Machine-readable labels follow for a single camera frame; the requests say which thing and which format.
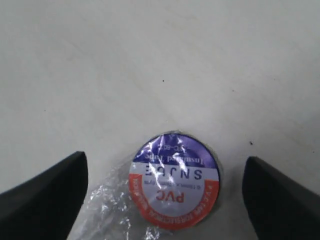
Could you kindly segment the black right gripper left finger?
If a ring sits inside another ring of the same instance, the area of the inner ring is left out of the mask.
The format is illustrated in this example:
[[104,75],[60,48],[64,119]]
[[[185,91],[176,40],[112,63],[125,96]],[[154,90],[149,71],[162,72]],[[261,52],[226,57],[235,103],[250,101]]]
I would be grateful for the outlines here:
[[88,163],[76,151],[0,195],[2,240],[66,240],[88,190]]

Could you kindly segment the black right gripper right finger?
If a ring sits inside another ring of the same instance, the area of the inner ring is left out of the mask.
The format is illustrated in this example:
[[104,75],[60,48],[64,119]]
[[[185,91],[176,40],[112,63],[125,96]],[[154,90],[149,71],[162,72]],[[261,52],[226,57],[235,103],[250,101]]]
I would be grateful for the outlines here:
[[318,240],[320,197],[266,163],[250,156],[242,196],[260,240]]

